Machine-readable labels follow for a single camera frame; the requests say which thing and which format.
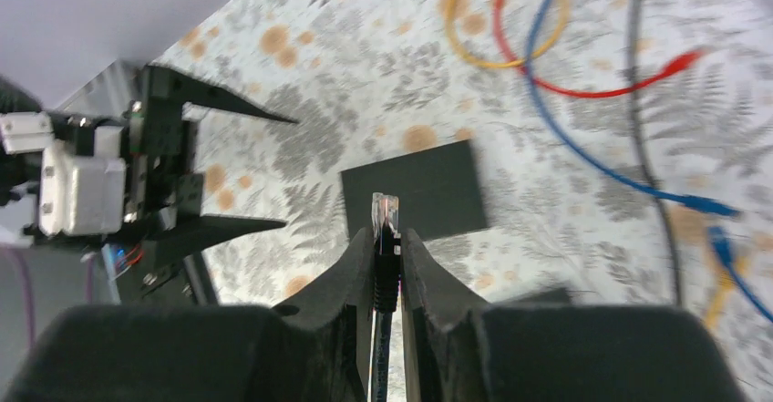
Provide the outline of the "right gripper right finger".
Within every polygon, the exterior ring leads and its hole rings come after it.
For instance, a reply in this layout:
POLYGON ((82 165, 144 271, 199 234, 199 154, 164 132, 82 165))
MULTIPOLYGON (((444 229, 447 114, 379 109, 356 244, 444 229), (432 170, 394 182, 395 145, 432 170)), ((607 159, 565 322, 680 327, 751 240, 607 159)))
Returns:
POLYGON ((741 401, 713 337, 685 310, 490 303, 402 238, 410 401, 741 401))

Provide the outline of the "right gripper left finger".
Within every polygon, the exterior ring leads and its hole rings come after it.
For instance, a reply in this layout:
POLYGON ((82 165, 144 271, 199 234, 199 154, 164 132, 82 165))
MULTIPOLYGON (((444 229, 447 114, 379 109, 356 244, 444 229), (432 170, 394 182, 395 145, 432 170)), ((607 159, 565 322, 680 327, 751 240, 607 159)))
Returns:
POLYGON ((60 314, 8 401, 363 401, 374 238, 266 308, 82 305, 60 314))

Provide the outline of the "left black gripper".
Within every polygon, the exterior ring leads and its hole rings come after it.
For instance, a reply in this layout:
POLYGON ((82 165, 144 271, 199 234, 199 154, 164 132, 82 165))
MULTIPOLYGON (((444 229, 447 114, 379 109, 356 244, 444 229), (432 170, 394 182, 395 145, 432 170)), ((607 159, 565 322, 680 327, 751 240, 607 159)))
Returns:
POLYGON ((146 86, 141 90, 161 101, 133 101, 119 118, 97 117, 84 125, 85 156, 94 154, 96 128, 123 128, 120 157, 127 164, 122 227, 85 236, 85 248, 139 247, 141 261, 159 269, 246 234, 283 228, 287 222, 272 219, 201 216, 203 177, 193 169, 198 125, 183 117, 182 108, 193 104, 288 124, 299 121, 171 67, 146 65, 142 75, 146 86))

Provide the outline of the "black network switch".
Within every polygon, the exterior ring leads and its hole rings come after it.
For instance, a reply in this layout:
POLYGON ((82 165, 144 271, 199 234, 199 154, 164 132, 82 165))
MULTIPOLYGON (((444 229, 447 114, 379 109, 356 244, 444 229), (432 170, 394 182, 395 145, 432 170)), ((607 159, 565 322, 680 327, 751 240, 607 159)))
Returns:
POLYGON ((398 198, 398 228, 425 241, 487 229, 472 143, 433 149, 340 173, 348 236, 371 224, 372 194, 398 198))
POLYGON ((563 286, 542 289, 516 295, 502 301, 503 304, 572 304, 570 291, 563 286))

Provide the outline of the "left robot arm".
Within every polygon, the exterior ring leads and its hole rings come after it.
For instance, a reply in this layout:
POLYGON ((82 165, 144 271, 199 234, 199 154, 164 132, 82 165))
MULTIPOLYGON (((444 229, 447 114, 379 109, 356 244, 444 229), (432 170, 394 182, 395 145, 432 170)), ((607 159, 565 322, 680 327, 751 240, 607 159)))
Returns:
POLYGON ((37 244, 75 249, 114 246, 126 271, 158 269, 245 234, 282 227, 277 220, 204 215, 204 177, 195 171, 196 105, 258 119, 273 114, 227 88, 174 68, 143 67, 125 88, 107 83, 116 116, 43 108, 23 89, 1 84, 1 201, 18 187, 36 196, 24 234, 37 244))

